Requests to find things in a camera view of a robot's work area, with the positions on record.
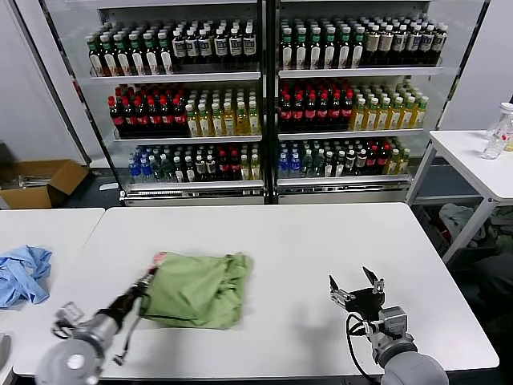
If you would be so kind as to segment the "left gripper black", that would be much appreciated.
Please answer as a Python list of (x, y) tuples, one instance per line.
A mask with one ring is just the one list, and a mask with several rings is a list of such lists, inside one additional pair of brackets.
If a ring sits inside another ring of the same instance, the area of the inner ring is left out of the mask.
[(116, 321), (123, 321), (131, 312), (136, 299), (142, 297), (144, 293), (147, 293), (154, 281), (155, 274), (156, 272), (154, 270), (148, 270), (138, 281), (138, 285), (131, 286), (125, 293), (118, 296), (113, 303), (104, 310), (104, 313)]

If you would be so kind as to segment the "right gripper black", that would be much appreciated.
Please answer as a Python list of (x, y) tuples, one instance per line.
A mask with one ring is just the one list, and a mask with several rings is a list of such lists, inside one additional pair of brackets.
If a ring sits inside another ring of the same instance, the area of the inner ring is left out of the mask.
[(385, 302), (385, 282), (365, 266), (362, 269), (372, 288), (348, 293), (340, 289), (333, 276), (329, 275), (329, 295), (338, 306), (346, 306), (347, 312), (358, 314), (365, 321), (377, 321), (379, 319), (378, 313), (382, 310), (382, 305)]

